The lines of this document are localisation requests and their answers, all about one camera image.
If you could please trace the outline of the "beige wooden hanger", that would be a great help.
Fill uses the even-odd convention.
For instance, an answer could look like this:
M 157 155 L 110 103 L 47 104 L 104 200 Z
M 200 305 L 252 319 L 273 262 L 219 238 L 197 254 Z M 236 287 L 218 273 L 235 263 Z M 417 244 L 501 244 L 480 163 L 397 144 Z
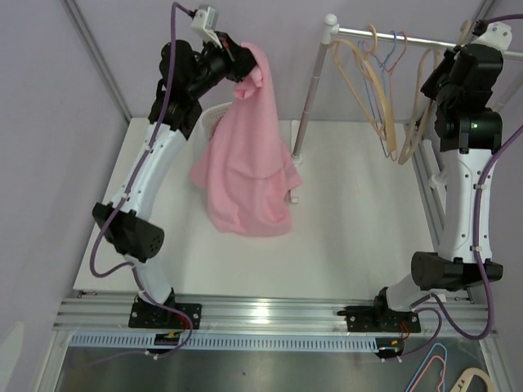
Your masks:
M 425 106 L 422 106 L 421 86 L 423 79 L 424 63 L 429 55 L 432 55 L 432 69 L 435 70 L 440 63 L 440 51 L 438 49 L 426 49 L 418 62 L 416 92 L 414 95 L 411 117 L 405 133 L 405 141 L 401 148 L 397 162 L 405 165 L 413 156 L 418 148 L 422 137 L 427 129 L 428 120 L 431 118 L 434 100 L 430 99 Z
M 365 41 L 352 42 L 349 39 L 337 38 L 329 44 L 329 50 L 333 62 L 355 98 L 356 104 L 378 136 L 385 157 L 395 160 L 398 151 L 396 123 L 391 90 L 385 86 L 387 60 L 377 61 L 378 70 L 373 67 L 371 60 L 378 59 L 378 32 L 372 24 L 368 24 L 366 28 L 371 34 L 370 44 Z M 355 70 L 359 73 L 363 83 L 365 97 L 356 90 L 346 70 L 346 65 L 339 58 L 339 52 L 343 48 L 348 49 L 352 54 Z

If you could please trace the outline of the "pink wire hanger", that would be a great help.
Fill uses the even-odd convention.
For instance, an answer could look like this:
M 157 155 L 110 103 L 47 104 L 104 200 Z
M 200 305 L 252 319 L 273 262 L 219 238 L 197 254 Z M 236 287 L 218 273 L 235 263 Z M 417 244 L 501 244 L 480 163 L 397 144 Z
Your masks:
M 404 31 L 394 31 L 392 30 L 391 33 L 396 35 L 402 35 L 406 37 Z M 402 60 L 403 56 L 405 55 L 407 44 L 403 43 L 403 49 L 401 50 L 401 53 L 396 57 L 395 60 L 392 60 L 392 56 L 394 55 L 396 48 L 398 46 L 398 42 L 393 42 L 392 49 L 387 53 L 384 60 L 381 60 L 378 55 L 375 54 L 375 51 L 370 48 L 368 43 L 366 41 L 363 41 L 359 44 L 360 49 L 364 50 L 364 54 L 366 56 L 370 56 L 371 58 L 374 58 L 376 65 L 379 68 L 380 71 L 380 78 L 382 81 L 382 87 L 383 90 L 388 94 L 388 100 L 389 104 L 391 106 L 391 112 L 394 113 L 394 98 L 393 98 L 393 74 L 396 70 L 397 65 Z M 384 138 L 387 137 L 387 129 L 385 128 L 384 123 L 384 113 L 378 108 L 378 98 L 377 98 L 377 89 L 375 87 L 375 83 L 370 83 L 370 91 L 372 93 L 369 93 L 369 90 L 367 92 L 368 101 L 369 101 L 369 107 L 371 109 L 371 113 L 373 116 L 377 115 L 378 118 L 376 119 L 376 124 L 380 126 L 384 126 L 382 135 Z

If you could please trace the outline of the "blue wire hanger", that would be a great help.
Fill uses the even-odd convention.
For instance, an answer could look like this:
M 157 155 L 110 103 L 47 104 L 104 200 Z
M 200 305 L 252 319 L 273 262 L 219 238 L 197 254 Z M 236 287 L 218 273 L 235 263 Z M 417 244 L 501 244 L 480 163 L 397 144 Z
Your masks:
M 397 48 L 397 34 L 394 30 L 391 31 L 393 36 L 391 47 L 387 53 L 383 52 L 380 56 L 378 32 L 372 24 L 368 24 L 367 29 L 372 34 L 373 43 L 370 44 L 365 40 L 357 42 L 357 47 L 363 56 L 357 64 L 362 71 L 368 107 L 382 152 L 386 158 L 394 162 L 398 158 L 398 153 L 391 86 L 391 75 L 394 73 L 395 66 L 391 61 Z

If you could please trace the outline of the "light pink t shirt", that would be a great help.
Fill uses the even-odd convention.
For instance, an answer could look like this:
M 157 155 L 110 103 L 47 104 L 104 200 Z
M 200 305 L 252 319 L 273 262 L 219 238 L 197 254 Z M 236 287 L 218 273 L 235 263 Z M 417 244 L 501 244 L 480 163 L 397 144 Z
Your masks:
M 266 54 L 250 42 L 241 47 L 253 54 L 256 65 L 237 83 L 235 98 L 191 168 L 190 179 L 205 191 L 207 214 L 218 231 L 280 236 L 293 227 L 287 197 L 302 178 L 280 134 Z

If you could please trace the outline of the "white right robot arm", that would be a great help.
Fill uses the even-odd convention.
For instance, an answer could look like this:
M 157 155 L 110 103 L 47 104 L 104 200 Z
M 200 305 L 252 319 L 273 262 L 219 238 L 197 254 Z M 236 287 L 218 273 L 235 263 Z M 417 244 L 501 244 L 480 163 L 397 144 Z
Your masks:
M 490 284 L 503 276 L 489 243 L 491 169 L 501 151 L 503 121 L 488 108 L 492 87 L 503 69 L 504 50 L 487 43 L 455 47 L 422 85 L 436 104 L 436 134 L 446 170 L 445 222 L 436 252 L 415 252 L 411 272 L 383 288 L 374 299 L 372 320 L 391 330 L 414 307 L 441 291 L 482 286 L 487 300 L 487 328 L 494 321 Z

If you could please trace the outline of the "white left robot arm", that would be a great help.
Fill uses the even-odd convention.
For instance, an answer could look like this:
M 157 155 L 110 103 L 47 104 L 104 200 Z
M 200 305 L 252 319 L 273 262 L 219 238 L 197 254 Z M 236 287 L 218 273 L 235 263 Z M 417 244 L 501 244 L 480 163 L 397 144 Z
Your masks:
M 176 39 L 163 47 L 145 141 L 116 195 L 92 209 L 100 232 L 90 254 L 91 274 L 106 278 L 130 267 L 139 297 L 150 304 L 147 318 L 157 327 L 168 327 L 176 317 L 168 302 L 172 285 L 156 259 L 165 234 L 150 221 L 159 188 L 203 112 L 200 98 L 224 79 L 242 82 L 257 65 L 246 45 L 226 33 L 217 36 L 218 42 L 204 43 L 202 51 Z

